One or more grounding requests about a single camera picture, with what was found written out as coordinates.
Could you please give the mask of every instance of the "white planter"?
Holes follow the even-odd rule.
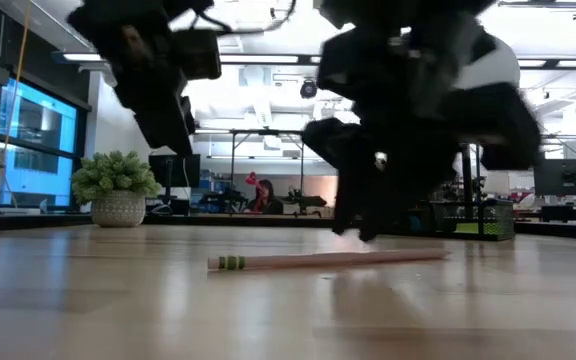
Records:
[[[92,221],[101,227],[135,227],[146,216],[146,197],[132,191],[113,191],[93,200]]]

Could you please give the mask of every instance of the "window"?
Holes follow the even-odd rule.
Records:
[[[72,153],[77,110],[21,83],[13,106],[14,88],[15,81],[11,80],[2,89],[0,134],[10,131],[13,138]]]
[[[3,148],[0,142],[0,158]],[[13,205],[11,191],[17,204],[22,206],[39,206],[43,201],[53,206],[70,205],[72,159],[10,144],[6,153],[8,184],[4,183],[1,189],[0,205]]]

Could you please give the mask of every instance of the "computer monitor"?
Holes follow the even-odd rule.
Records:
[[[546,159],[534,169],[535,195],[575,196],[576,159]]]
[[[155,181],[164,187],[199,187],[199,172],[201,160],[199,155],[191,155],[185,159],[178,155],[150,155],[150,169],[155,175]]]

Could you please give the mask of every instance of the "woman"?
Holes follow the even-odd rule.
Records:
[[[255,200],[248,203],[245,213],[283,215],[284,204],[275,198],[272,183],[268,180],[259,181],[256,189]]]

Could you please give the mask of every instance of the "potted plant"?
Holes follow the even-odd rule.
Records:
[[[92,202],[92,221],[102,227],[138,226],[146,215],[146,196],[157,196],[159,184],[148,163],[135,151],[96,153],[82,159],[82,168],[72,176],[77,202]]]

